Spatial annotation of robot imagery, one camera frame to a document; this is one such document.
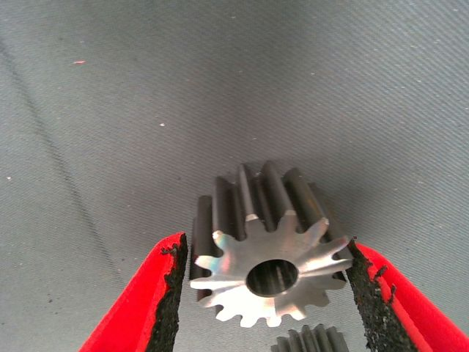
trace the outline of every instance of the gray fabric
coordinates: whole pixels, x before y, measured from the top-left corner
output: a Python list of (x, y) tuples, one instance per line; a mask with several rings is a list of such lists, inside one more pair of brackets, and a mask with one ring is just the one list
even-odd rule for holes
[[(74, 351), (215, 175), (273, 159), (469, 332), (469, 6), (0, 4), (0, 342)], [(86, 60), (84, 65), (74, 65)], [(350, 289), (276, 329), (185, 283), (175, 351), (268, 351), (304, 323), (364, 351)]]

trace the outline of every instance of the metal gear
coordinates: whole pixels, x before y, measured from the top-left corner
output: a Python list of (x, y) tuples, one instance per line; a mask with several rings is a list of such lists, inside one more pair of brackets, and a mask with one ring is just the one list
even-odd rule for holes
[[(243, 165), (236, 183), (219, 177), (213, 201), (199, 200), (194, 227), (191, 287), (200, 290), (199, 303), (223, 306), (222, 321), (242, 315), (243, 327), (259, 318), (279, 326), (285, 314), (300, 320), (306, 305), (327, 305), (325, 290), (344, 287), (340, 271), (352, 258), (345, 236), (325, 236), (323, 209), (296, 169), (281, 179), (267, 162), (256, 177)], [(211, 241), (200, 234), (207, 234), (200, 221), (211, 223), (210, 210)]]

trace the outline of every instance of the gear tooth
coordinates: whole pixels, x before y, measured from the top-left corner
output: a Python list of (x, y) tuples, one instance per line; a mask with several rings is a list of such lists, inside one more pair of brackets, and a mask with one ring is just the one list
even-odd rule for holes
[(317, 307), (325, 307), (329, 304), (329, 302), (328, 295), (326, 295), (325, 291), (323, 290), (321, 294), (315, 296), (314, 302), (312, 302), (312, 304)]
[(316, 246), (320, 239), (325, 235), (329, 228), (329, 220), (327, 218), (322, 218), (318, 222), (314, 223), (309, 227), (304, 235), (308, 238), (308, 243), (311, 246)]
[(275, 328), (277, 326), (280, 326), (281, 317), (278, 317), (278, 316), (269, 317), (269, 318), (266, 318), (266, 321), (267, 321), (267, 326), (269, 328)]
[(295, 320), (302, 320), (302, 319), (306, 318), (306, 309), (305, 309), (305, 307), (296, 307), (295, 310), (290, 312), (290, 315)]
[(342, 236), (340, 238), (336, 238), (330, 242), (324, 243), (321, 245), (321, 256), (329, 256), (332, 257), (335, 253), (340, 252), (343, 248), (349, 244), (349, 239), (347, 236)]
[(352, 259), (339, 259), (334, 260), (332, 258), (323, 258), (320, 265), (311, 265), (308, 268), (308, 263), (304, 264), (305, 269), (301, 271), (301, 275), (304, 277), (332, 275), (337, 271), (344, 271), (350, 268), (353, 264)]
[(199, 301), (204, 308), (214, 307), (218, 305), (218, 295), (212, 293), (210, 296), (204, 297)]
[(278, 222), (277, 230), (288, 233), (295, 233), (298, 226), (298, 217), (294, 210), (287, 210), (284, 216), (280, 218)]
[(243, 318), (241, 319), (240, 325), (243, 328), (252, 328), (254, 325), (256, 325), (258, 320), (259, 320), (259, 318), (256, 318), (256, 317), (243, 316)]
[(249, 235), (265, 232), (265, 226), (262, 223), (261, 219), (259, 219), (257, 216), (252, 216), (250, 219), (246, 219), (246, 223), (244, 226), (245, 231), (248, 234), (248, 238)]
[(233, 318), (236, 314), (227, 308), (223, 308), (216, 316), (221, 321), (227, 321)]
[(212, 237), (217, 247), (224, 251), (232, 246), (235, 246), (237, 243), (237, 241), (232, 236), (227, 235), (221, 231), (215, 231)]
[(201, 268), (213, 271), (218, 264), (218, 258), (212, 257), (211, 255), (199, 255), (196, 259), (196, 264)]

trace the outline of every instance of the gear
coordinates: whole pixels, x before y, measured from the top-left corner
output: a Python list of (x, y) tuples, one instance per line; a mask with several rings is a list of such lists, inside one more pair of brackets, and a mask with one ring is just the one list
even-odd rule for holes
[[(298, 178), (290, 175), (284, 182), (293, 179), (298, 183)], [(327, 305), (329, 300), (325, 290), (337, 290), (345, 284), (343, 276), (335, 273), (352, 265), (352, 259), (347, 255), (343, 259), (334, 259), (347, 246), (347, 238), (342, 236), (325, 241), (329, 221), (324, 216), (306, 231), (298, 231), (305, 221), (299, 219), (290, 202), (292, 192), (287, 192), (270, 162), (255, 179), (249, 177), (245, 166), (241, 166), (237, 186), (223, 181), (218, 181), (223, 185), (218, 185), (216, 194), (226, 196), (227, 189), (233, 191), (234, 204), (239, 195), (245, 221), (243, 229), (239, 225), (237, 229), (231, 226), (237, 235), (227, 232), (228, 225), (236, 223), (236, 219), (222, 225), (221, 213), (226, 213), (226, 204), (220, 212), (221, 199), (215, 197), (212, 237), (223, 255), (194, 256), (197, 266), (211, 272), (207, 277), (191, 274), (192, 288), (211, 291), (199, 303), (203, 307), (223, 306), (217, 314), (217, 319), (222, 321), (242, 315), (243, 327), (253, 326), (259, 318), (265, 318), (268, 326), (279, 326), (285, 314), (300, 320), (306, 316), (306, 305)], [(259, 196), (259, 190), (264, 190), (266, 197)], [(271, 216), (267, 214), (266, 204), (262, 208), (262, 198), (271, 199)], [(276, 213), (282, 216), (275, 219)]]

